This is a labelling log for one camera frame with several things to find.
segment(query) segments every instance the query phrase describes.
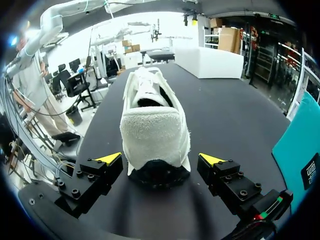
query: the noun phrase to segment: cardboard box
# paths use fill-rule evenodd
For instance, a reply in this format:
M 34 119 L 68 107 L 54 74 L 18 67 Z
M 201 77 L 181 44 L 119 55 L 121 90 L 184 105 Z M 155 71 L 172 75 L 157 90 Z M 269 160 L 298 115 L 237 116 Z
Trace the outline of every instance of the cardboard box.
M 140 52 L 140 44 L 132 45 L 132 52 Z
M 235 51 L 235 43 L 238 32 L 238 29 L 223 27 L 219 34 L 218 49 L 233 53 Z
M 125 46 L 124 47 L 124 53 L 125 54 L 132 53 L 132 46 Z
M 240 45 L 241 45 L 241 37 L 240 37 L 240 29 L 236 30 L 235 33 L 235 40 L 234 40 L 234 50 L 235 54 L 240 54 Z
M 132 44 L 131 44 L 131 41 L 129 41 L 129 40 L 123 40 L 122 41 L 122 46 L 123 47 L 129 47 L 129 46 L 131 46 Z
M 221 18 L 210 19 L 210 27 L 211 28 L 221 28 L 222 27 L 222 19 Z

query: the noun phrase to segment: hex bolt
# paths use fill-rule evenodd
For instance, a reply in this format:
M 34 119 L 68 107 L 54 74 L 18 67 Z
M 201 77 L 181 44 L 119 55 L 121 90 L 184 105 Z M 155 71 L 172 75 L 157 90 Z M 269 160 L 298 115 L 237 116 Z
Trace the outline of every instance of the hex bolt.
M 77 171 L 76 172 L 76 176 L 79 178 L 79 177 L 81 177 L 83 174 L 82 174 L 82 171 Z
M 255 186 L 257 189 L 260 189 L 260 188 L 261 188 L 261 183 L 257 182 L 254 186 Z
M 33 198 L 30 198 L 30 199 L 29 199 L 29 204 L 30 204 L 31 206 L 33 206 L 33 205 L 36 204 L 36 201 L 35 201 Z
M 240 195 L 241 195 L 242 197 L 246 197 L 246 196 L 248 195 L 248 192 L 247 192 L 246 190 L 241 190 L 241 191 L 240 191 Z
M 79 198 L 81 195 L 78 189 L 72 189 L 71 194 L 74 198 Z
M 232 179 L 232 177 L 230 175 L 224 177 L 224 181 L 226 183 L 229 183 L 231 181 L 231 179 Z
M 94 181 L 94 180 L 95 180 L 95 175 L 89 174 L 89 175 L 88 175 L 88 180 L 89 180 L 90 182 Z
M 66 185 L 65 185 L 65 183 L 63 182 L 63 181 L 60 181 L 59 183 L 58 183 L 58 186 L 59 186 L 59 188 L 64 188 Z

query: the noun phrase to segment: office chair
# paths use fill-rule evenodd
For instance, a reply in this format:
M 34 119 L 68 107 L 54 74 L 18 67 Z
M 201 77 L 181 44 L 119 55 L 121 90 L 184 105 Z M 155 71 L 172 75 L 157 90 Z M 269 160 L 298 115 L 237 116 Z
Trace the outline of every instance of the office chair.
M 52 94 L 54 95 L 55 99 L 62 102 L 62 98 L 63 96 L 65 96 L 64 94 L 62 94 L 62 88 L 60 85 L 60 78 L 59 76 L 54 76 L 52 78 L 52 85 L 51 85 L 52 89 Z
M 85 84 L 82 82 L 81 78 L 71 77 L 70 73 L 65 70 L 66 65 L 62 64 L 58 66 L 59 69 L 59 78 L 63 85 L 66 88 L 66 93 L 68 97 L 73 98 L 75 96 L 79 96 L 78 100 L 76 101 L 76 106 L 79 105 L 80 102 L 86 102 L 89 106 L 90 103 L 86 100 L 89 96 L 82 96 L 82 93 L 86 90 L 89 90 L 89 84 Z

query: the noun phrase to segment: black work surface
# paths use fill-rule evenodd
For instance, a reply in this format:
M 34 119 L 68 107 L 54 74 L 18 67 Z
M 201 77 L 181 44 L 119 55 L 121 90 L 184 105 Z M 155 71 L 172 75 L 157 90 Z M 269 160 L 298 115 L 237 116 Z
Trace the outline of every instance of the black work surface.
M 174 63 L 159 64 L 184 108 L 191 132 L 191 176 L 184 185 L 165 192 L 140 189 L 122 171 L 107 196 L 100 196 L 79 219 L 108 232 L 144 239 L 218 240 L 239 218 L 213 197 L 197 172 L 198 154 L 241 164 L 244 175 L 262 184 L 262 193 L 286 188 L 271 155 L 289 121 L 257 89 L 239 79 L 198 79 Z M 110 87 L 86 132 L 79 162 L 122 152 L 120 120 L 126 70 Z M 127 168 L 123 156 L 124 168 Z M 277 221 L 283 223 L 290 212 Z

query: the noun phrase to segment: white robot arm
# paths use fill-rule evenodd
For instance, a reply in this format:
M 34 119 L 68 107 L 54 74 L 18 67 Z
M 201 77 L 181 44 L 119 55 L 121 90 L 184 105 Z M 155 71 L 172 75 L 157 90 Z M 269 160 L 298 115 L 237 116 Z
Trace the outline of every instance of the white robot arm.
M 109 4 L 107 0 L 73 0 L 48 8 L 40 18 L 40 32 L 30 39 L 18 56 L 6 66 L 6 73 L 12 78 L 19 71 L 24 70 L 31 64 L 35 53 L 54 36 L 60 33 L 64 27 L 63 17 L 92 11 L 105 6 L 108 13 L 117 12 L 123 8 L 130 7 L 130 4 L 142 3 L 141 0 L 117 0 L 117 4 Z

